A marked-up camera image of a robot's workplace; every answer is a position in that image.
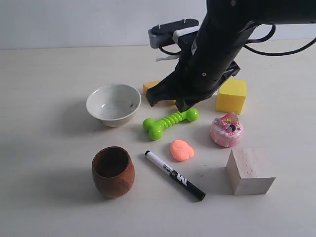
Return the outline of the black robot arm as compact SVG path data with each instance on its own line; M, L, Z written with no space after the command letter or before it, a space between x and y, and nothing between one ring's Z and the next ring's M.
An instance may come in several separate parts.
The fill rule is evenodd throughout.
M252 42L258 26L315 21L313 0L209 0L202 23L183 19L149 29L152 48L176 44L180 51L175 70L150 88L146 98L151 106L174 100L179 111L186 111L239 72L235 57Z

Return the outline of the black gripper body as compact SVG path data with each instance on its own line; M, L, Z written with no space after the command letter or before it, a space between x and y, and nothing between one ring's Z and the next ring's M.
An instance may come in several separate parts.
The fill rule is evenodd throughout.
M241 49L241 33L218 29L176 30L172 39L182 46L173 73L173 99L206 99L223 83L223 74Z

